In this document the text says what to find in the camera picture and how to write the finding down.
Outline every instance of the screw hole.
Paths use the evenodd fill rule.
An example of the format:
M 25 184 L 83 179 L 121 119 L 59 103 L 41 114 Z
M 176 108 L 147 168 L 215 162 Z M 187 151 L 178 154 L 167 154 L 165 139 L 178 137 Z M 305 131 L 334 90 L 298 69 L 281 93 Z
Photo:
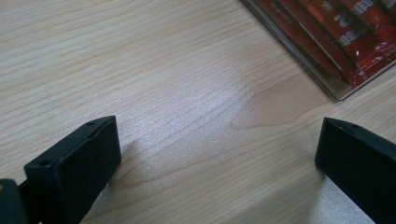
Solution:
M 52 160 L 44 160 L 40 162 L 41 166 L 49 166 L 52 164 Z

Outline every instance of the wooden table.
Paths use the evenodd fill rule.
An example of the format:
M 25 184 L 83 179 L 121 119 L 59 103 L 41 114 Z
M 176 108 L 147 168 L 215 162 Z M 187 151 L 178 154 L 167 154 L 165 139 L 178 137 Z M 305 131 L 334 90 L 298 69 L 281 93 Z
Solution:
M 2 178 L 117 116 L 83 223 L 371 222 L 314 156 L 324 117 L 396 142 L 395 68 L 336 104 L 238 0 L 2 1 L 0 21 Z

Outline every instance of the stack of packages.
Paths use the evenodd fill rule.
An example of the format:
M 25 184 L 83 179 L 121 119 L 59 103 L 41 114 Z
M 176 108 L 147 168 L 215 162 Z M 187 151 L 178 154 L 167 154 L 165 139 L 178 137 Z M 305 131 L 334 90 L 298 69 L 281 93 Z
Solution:
M 396 62 L 396 0 L 245 0 L 343 100 Z

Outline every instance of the black plastic object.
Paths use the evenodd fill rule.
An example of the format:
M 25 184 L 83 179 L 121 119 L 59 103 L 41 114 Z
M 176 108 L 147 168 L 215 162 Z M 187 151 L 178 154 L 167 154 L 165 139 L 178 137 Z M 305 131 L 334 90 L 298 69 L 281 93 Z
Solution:
M 79 223 L 120 163 L 114 116 L 92 120 L 24 166 L 29 223 Z
M 0 223 L 28 223 L 17 184 L 10 179 L 0 180 Z
M 396 145 L 362 127 L 325 119 L 316 165 L 375 223 L 396 223 Z

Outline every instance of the black rectangular piece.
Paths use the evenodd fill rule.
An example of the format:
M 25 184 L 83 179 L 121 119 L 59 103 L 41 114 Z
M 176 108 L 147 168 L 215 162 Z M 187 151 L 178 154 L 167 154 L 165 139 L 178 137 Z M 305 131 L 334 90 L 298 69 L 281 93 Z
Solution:
M 79 223 L 120 163 L 114 116 L 90 121 L 24 166 L 43 200 L 42 222 Z
M 39 223 L 45 212 L 45 205 L 43 204 L 43 200 L 41 199 L 39 193 L 32 188 L 32 185 L 30 185 L 27 180 L 18 186 L 18 190 L 20 191 L 21 199 L 23 201 L 29 223 Z
M 396 223 L 396 145 L 362 127 L 325 119 L 316 165 L 376 223 Z
M 29 223 L 17 184 L 11 179 L 0 179 L 0 223 Z

